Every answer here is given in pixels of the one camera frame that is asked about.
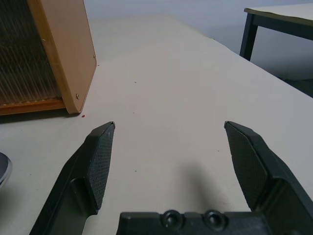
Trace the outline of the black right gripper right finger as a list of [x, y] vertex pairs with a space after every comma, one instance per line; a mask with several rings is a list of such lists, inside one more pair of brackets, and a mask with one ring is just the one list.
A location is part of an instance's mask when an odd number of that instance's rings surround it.
[[252, 129], [224, 124], [233, 167], [252, 212], [261, 213], [273, 235], [311, 235], [313, 201], [289, 167]]

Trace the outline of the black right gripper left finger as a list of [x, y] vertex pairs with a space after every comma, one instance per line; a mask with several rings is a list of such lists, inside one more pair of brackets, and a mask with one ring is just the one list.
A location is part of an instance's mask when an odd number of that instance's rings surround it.
[[82, 234], [86, 220], [102, 206], [114, 130], [111, 121], [87, 135], [63, 166], [30, 234]]

